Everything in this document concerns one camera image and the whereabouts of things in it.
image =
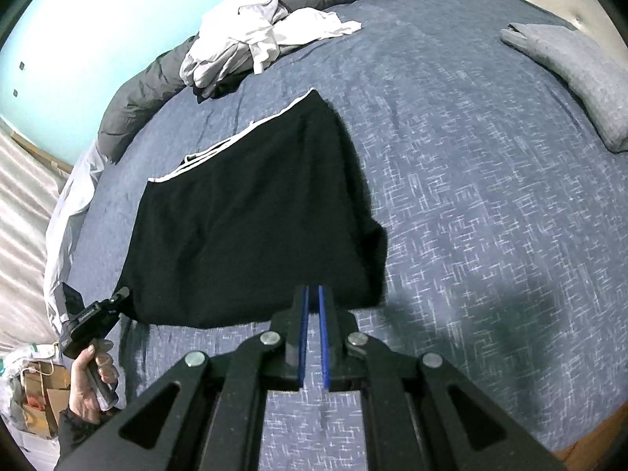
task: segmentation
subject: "teal wall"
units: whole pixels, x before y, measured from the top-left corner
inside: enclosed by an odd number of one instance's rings
[[[118,87],[219,1],[33,0],[0,50],[0,116],[73,164]]]

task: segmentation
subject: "metal bolt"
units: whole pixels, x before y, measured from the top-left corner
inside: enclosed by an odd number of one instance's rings
[[[189,367],[200,367],[205,363],[205,354],[200,351],[188,352],[185,355],[185,364]]]
[[[369,341],[369,337],[368,335],[365,335],[364,333],[351,333],[348,337],[347,337],[347,341],[351,344],[351,345],[355,345],[357,347],[362,347],[363,345],[366,345],[366,342]]]
[[[267,331],[266,333],[262,333],[259,339],[264,345],[274,345],[280,342],[281,335],[274,331]]]
[[[443,364],[443,358],[435,352],[428,352],[423,356],[423,364],[429,368],[439,368]]]

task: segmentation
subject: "white curtain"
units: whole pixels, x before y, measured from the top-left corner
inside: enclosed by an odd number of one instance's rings
[[[65,179],[15,143],[0,120],[0,357],[53,343],[43,274],[46,227]]]

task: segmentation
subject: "bed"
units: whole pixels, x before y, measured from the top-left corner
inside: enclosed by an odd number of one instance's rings
[[[69,284],[86,300],[109,296],[146,180],[315,87],[351,135],[388,235],[385,302],[356,312],[360,329],[395,351],[442,354],[547,448],[572,444],[628,398],[628,156],[608,152],[560,78],[498,32],[591,26],[625,62],[607,13],[589,24],[593,7],[569,23],[525,0],[335,6],[363,30],[305,46],[216,100],[180,90],[149,116],[99,173]],[[123,319],[111,333],[120,407],[186,352],[232,351],[267,327]],[[304,389],[269,394],[260,469],[365,469],[359,396],[322,390],[316,314],[309,328]]]

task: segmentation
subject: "mattress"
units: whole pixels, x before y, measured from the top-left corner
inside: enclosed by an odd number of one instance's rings
[[[388,234],[387,295],[360,329],[435,351],[550,450],[628,396],[628,157],[605,149],[564,84],[500,42],[510,22],[566,24],[522,0],[359,0],[358,20],[247,77],[219,100],[190,89],[108,165],[70,285],[111,294],[149,177],[314,87],[354,141]],[[196,330],[124,319],[111,333],[120,406],[186,352],[233,351],[268,323]],[[270,392],[260,469],[365,469],[359,395],[321,388],[310,316],[305,387]]]

